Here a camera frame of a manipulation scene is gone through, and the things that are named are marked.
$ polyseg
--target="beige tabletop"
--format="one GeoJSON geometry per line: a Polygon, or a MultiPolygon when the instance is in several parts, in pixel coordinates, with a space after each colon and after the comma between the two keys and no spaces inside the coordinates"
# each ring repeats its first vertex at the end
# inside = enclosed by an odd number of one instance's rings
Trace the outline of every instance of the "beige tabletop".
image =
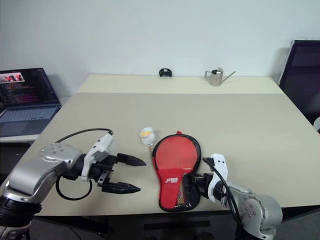
{"type": "MultiPolygon", "coordinates": [[[[53,188],[39,215],[163,213],[158,205],[160,185],[151,153],[139,137],[144,127],[155,128],[157,140],[178,130],[193,136],[200,143],[202,156],[225,156],[229,181],[270,195],[282,207],[320,205],[320,136],[271,78],[231,77],[213,87],[201,77],[92,75],[56,114],[21,162],[70,133],[110,128],[114,131],[115,155],[133,155],[147,164],[133,167],[118,163],[111,181],[130,183],[141,191],[105,193],[94,183],[87,198],[68,201],[53,188]]],[[[104,134],[83,133],[65,142],[87,152],[104,134]]],[[[198,172],[210,170],[201,162],[198,172]]],[[[70,197],[83,195],[88,187],[80,180],[61,181],[62,192],[70,197]]],[[[221,209],[202,197],[194,211],[221,209]]]]}

